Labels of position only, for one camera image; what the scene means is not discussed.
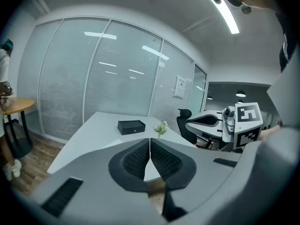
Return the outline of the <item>round wooden table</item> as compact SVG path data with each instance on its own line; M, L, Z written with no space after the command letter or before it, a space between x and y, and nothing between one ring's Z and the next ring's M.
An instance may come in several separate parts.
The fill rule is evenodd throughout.
M26 156L33 146L31 140L24 111L32 108L35 104L35 101L31 98L23 97L12 97L9 99L10 104L7 107L2 109L3 116L7 116L8 122L4 122L4 131L6 142L12 152L14 158L22 158ZM23 130L25 133L25 138L17 138L14 130L13 123L11 119L11 114L20 113Z

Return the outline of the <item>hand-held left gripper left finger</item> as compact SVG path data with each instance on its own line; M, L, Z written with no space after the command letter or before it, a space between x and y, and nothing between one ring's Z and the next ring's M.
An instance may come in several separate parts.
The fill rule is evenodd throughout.
M163 225L144 181L149 139L79 156L32 193L42 225Z

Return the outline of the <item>person's black shirt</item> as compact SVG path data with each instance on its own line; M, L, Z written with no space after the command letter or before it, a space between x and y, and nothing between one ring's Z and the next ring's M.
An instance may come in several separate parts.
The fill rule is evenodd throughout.
M293 56L298 41L293 26L283 10L278 9L276 11L276 18L282 27L284 35L284 42L279 52L280 70L283 72Z

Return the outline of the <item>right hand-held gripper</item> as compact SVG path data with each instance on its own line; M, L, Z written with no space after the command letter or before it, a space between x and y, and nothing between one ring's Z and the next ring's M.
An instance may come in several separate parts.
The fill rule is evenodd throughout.
M198 123L217 124L207 126ZM190 117L186 123L186 128L197 136L222 138L218 145L219 149L245 147L259 138L262 127L263 118L257 102L236 103L235 106L226 107L222 112L203 111Z

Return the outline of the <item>black rectangular box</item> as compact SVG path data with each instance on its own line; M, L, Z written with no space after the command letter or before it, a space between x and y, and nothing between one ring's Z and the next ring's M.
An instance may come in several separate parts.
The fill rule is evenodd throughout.
M145 124L140 120L119 120L117 127L121 135L131 135L145 131Z

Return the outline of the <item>black office chair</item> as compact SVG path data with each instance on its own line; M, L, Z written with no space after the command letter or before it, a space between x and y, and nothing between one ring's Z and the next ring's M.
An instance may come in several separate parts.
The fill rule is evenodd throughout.
M192 113L188 109L179 109L180 115L176 118L181 136L189 141L191 144L196 145L197 143L197 136L196 134L190 132L186 128L186 121L192 116Z

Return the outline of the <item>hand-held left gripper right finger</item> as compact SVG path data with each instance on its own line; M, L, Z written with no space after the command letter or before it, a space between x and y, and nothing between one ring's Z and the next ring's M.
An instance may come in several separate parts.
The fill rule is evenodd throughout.
M232 173L241 155L150 139L150 158L165 182L162 216L176 220L205 202Z

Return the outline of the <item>white and green flower sprig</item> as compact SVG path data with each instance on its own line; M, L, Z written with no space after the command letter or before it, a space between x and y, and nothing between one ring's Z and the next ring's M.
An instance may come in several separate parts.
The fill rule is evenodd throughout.
M154 130L158 133L158 138L167 132L168 124L166 121L160 122L154 126Z

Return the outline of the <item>long ceiling light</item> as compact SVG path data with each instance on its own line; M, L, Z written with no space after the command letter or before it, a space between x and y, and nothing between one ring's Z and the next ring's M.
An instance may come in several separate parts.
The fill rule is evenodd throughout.
M226 2L224 0L218 0L218 3L216 3L215 0L210 1L214 4L219 13L222 15L230 32L232 34L238 34L240 32L239 28Z

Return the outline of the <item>person's right forearm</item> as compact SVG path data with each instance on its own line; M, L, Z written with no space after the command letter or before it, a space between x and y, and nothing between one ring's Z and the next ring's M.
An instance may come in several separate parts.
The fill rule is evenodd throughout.
M269 129L266 129L266 130L262 130L261 133L260 133L260 138L259 140L265 140L269 135L277 132L278 130L281 129L283 125L282 124L278 124L272 128L269 128Z

